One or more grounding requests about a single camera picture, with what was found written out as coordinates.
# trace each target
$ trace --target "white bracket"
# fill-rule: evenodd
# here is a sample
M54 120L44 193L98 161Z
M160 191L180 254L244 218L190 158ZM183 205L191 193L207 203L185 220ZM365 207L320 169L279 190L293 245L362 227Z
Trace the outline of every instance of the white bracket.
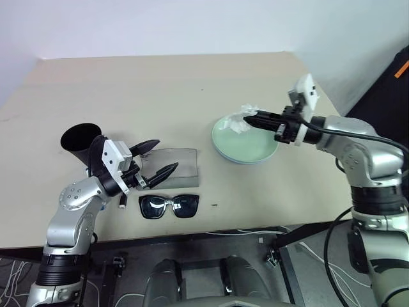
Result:
M129 169L131 160L132 154L124 142L112 141L110 139L105 140L102 162L104 162L108 172L125 194L129 193L129 188L121 176L123 171Z
M317 104L317 100L319 99L312 75L303 75L295 84L294 90L298 94L302 94L304 96L305 106L302 110L301 116L307 122L310 122L314 114L315 105ZM295 146L301 145L306 134L307 127L301 124L300 129L298 130L297 137L295 138Z

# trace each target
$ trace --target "sunglasses frame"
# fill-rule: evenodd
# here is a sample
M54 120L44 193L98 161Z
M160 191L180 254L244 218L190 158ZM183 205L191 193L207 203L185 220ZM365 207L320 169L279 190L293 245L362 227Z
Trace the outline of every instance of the sunglasses frame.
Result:
M165 203L165 204L164 204L165 209L163 210L163 212L162 212L162 214L161 214L160 216L158 216L158 217L146 217L146 216L144 215L144 213L143 213L143 210L142 210L142 202L143 202L143 200L146 199L146 198L150 198L150 197L164 198L165 200L169 200L169 199L174 200L175 198L180 197L180 196L191 196L191 197L194 197L194 198L195 198L195 201L197 202L196 210L195 210L195 212L194 212L194 214L193 214L192 216L179 217L179 216L176 215L176 212L174 211L174 208L173 208L173 205L172 205L173 214L174 214L177 218L179 218L179 219L190 219L190 218L194 217L194 216L196 215L197 209L199 208L199 199L200 199L200 196L197 195L197 194L180 194L180 195L176 195L175 197L172 197L172 198L168 198L168 197L166 197L166 196L156 195L156 194L147 194L147 195L144 195L144 196L140 196L140 197L139 197L139 199L138 199L138 201L139 201L139 209L141 210L141 214L142 214L142 216L143 216L145 219L160 219L162 216L165 215L165 211L166 211L166 207L167 207L168 203Z

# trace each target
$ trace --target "orange tape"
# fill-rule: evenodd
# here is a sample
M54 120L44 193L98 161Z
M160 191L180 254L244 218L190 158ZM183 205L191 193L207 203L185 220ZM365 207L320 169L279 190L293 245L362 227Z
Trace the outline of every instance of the orange tape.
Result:
M395 74L395 78L399 78L401 76L401 74L403 74L405 72L406 69L408 69L409 67L409 61L406 61L405 64L403 64L403 66L401 67L401 69L399 69L397 71L397 73Z

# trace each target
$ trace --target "black funnel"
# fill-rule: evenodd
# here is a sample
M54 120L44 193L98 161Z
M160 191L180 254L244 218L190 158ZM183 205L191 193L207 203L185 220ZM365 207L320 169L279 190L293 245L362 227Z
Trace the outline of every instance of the black funnel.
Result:
M89 147L102 134L100 127L93 123L80 123L69 128L61 137L61 146L88 166Z

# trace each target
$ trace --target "sunglasses lens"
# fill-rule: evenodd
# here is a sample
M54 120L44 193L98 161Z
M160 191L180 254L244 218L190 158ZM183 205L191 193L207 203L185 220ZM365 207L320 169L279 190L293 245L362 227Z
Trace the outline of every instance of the sunglasses lens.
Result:
M198 195L182 195L173 198L173 211L177 217L192 217L199 205Z
M146 219L158 219L165 211L165 200L157 196L139 198L141 212Z

